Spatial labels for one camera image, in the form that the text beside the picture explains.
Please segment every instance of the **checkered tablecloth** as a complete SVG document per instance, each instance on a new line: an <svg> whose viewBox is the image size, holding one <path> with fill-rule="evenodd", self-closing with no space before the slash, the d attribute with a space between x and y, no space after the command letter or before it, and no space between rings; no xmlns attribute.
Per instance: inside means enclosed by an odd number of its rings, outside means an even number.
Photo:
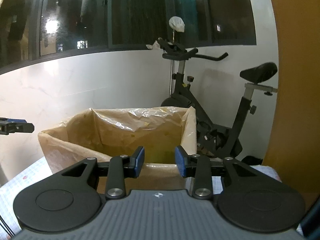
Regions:
<svg viewBox="0 0 320 240"><path fill-rule="evenodd" d="M42 157L0 188L0 214L14 233L21 230L13 213L14 198L24 188L50 175L52 175L52 172L49 165L46 159ZM0 239L7 240L7 237L6 232L0 227Z"/></svg>
<svg viewBox="0 0 320 240"><path fill-rule="evenodd" d="M264 174L280 180L276 171L268 166L252 166L253 168L257 169L258 171L263 172ZM14 233L18 233L21 228L18 224L18 221L13 213L13 200L16 195L23 190L24 188L47 178L48 176L52 175L52 172L49 168L49 165L44 157L40 160L33 163L31 166L26 168L23 172L18 174L8 183L3 185L0 188L0 214L2 215L5 222L8 226L13 230ZM187 179L186 188L190 188L191 180ZM222 192L222 184L220 177L212 177L212 186L214 194L219 194ZM302 234L301 227L299 226L297 231ZM4 232L2 228L0 228L0 240L7 240L8 235Z"/></svg>

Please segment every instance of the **exercise bike seat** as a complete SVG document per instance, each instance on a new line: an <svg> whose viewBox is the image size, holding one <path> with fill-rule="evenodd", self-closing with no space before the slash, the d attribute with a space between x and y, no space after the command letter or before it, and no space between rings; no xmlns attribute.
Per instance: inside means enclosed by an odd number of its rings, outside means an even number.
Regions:
<svg viewBox="0 0 320 240"><path fill-rule="evenodd" d="M278 72L278 68L273 62L266 62L260 66L245 69L240 72L240 77L250 81L252 83L258 84L269 80Z"/></svg>

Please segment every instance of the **orange brown wall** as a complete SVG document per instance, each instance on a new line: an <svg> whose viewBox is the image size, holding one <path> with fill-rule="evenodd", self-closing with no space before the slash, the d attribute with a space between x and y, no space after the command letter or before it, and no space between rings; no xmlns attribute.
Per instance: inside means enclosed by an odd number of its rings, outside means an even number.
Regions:
<svg viewBox="0 0 320 240"><path fill-rule="evenodd" d="M320 0L271 0L279 49L279 91L264 165L302 193L320 193Z"/></svg>

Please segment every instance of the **white wall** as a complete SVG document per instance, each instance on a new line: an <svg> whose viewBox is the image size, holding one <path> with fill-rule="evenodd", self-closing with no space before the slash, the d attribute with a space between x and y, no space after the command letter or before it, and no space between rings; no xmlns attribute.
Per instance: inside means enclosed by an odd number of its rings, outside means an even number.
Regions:
<svg viewBox="0 0 320 240"><path fill-rule="evenodd" d="M243 69L266 61L278 65L276 26L270 0L251 0L257 46L200 48L202 54L229 57L221 62L191 59L186 75L191 90L212 120L231 126L245 81ZM124 51L80 55L39 63L0 76L0 116L26 119L32 134L0 136L0 164L8 179L43 156L37 133L86 108L159 106L169 93L170 61L162 51ZM277 86L277 76L266 82ZM240 140L243 154L262 157L267 149L276 96L253 96Z"/></svg>

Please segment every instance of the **circular cover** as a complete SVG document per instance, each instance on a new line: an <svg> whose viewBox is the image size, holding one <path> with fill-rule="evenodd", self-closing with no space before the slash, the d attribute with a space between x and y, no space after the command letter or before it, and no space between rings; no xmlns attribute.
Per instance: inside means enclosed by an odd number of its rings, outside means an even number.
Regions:
<svg viewBox="0 0 320 240"><path fill-rule="evenodd" d="M282 183L248 182L224 189L218 208L227 220L243 229L272 233L297 226L304 214L304 201Z"/></svg>
<svg viewBox="0 0 320 240"><path fill-rule="evenodd" d="M65 177L64 183L43 181L22 190L14 200L13 209L22 227L41 232L67 231L97 213L99 194L78 178Z"/></svg>

